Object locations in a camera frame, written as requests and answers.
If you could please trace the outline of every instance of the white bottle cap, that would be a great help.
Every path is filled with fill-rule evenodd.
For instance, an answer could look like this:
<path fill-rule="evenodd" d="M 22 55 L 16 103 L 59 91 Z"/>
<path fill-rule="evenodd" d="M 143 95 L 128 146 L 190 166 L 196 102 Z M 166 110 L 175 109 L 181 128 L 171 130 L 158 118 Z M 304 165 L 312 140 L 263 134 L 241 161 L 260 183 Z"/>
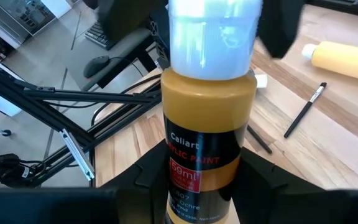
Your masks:
<path fill-rule="evenodd" d="M 172 69 L 199 80 L 230 80 L 245 75 L 262 3 L 169 0 Z"/>
<path fill-rule="evenodd" d="M 302 55 L 307 59 L 311 59 L 316 48 L 317 48 L 317 45 L 315 45 L 315 44 L 306 44 L 303 47 Z"/>
<path fill-rule="evenodd" d="M 266 74 L 255 75 L 255 78 L 257 80 L 256 88 L 266 88 L 266 86 L 267 86 L 267 75 Z"/>

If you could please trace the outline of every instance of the chair wheel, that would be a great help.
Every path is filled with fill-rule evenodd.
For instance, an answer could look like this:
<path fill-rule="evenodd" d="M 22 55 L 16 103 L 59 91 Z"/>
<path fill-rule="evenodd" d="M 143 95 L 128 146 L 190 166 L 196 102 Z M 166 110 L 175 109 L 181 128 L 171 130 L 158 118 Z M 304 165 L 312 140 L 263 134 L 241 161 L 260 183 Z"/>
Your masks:
<path fill-rule="evenodd" d="M 8 137 L 12 135 L 12 131 L 10 130 L 3 130 L 2 131 L 2 136 Z"/>

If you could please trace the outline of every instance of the bottle label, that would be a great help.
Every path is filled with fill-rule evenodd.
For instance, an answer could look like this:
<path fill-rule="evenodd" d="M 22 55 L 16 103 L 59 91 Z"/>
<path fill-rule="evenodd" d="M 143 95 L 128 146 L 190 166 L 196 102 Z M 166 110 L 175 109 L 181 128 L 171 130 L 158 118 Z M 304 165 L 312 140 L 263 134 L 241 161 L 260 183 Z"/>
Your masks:
<path fill-rule="evenodd" d="M 227 217 L 245 127 L 200 133 L 165 117 L 170 150 L 168 223 L 220 223 Z"/>

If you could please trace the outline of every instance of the metal bracket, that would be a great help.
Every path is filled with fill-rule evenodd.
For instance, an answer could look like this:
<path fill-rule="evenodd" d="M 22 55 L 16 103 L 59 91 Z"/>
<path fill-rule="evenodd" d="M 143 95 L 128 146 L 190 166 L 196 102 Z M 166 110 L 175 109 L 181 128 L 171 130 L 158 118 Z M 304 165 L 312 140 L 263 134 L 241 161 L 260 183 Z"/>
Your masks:
<path fill-rule="evenodd" d="M 68 150 L 70 150 L 71 154 L 73 155 L 75 161 L 77 161 L 78 166 L 84 172 L 85 177 L 88 180 L 94 179 L 94 168 L 86 157 L 85 153 L 82 151 L 81 146 L 78 144 L 74 136 L 66 129 L 63 129 L 59 133 L 66 143 Z"/>
<path fill-rule="evenodd" d="M 13 81 L 16 85 L 23 88 L 23 90 L 38 90 L 38 91 L 49 91 L 54 93 L 55 87 L 52 86 L 36 86 L 34 84 L 23 82 L 22 80 L 14 80 Z"/>

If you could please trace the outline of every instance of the black metal frame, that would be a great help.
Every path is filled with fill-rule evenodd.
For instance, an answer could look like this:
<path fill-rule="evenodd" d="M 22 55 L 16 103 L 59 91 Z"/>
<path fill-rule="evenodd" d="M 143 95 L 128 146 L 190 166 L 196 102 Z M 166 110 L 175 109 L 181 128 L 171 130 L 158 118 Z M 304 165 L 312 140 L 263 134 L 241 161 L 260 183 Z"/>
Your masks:
<path fill-rule="evenodd" d="M 82 150 L 85 153 L 90 152 L 90 161 L 93 166 L 94 148 L 98 144 L 107 140 L 110 136 L 161 102 L 159 81 L 149 86 L 142 93 L 133 95 L 88 93 L 55 90 L 52 87 L 37 87 L 17 80 L 2 69 L 0 69 L 0 96 L 52 129 L 58 132 L 66 129 L 71 132 L 82 146 Z M 89 130 L 84 130 L 44 100 L 124 103 L 124 105 L 96 123 Z M 24 185 L 26 187 L 37 187 L 74 161 L 74 157 L 68 148 L 64 146 L 43 161 L 47 166 L 46 170 L 42 170 L 43 165 L 38 165 L 35 168 L 35 172 L 39 173 L 38 177 L 29 180 Z M 89 184 L 91 187 L 94 187 L 94 181 L 91 181 Z"/>

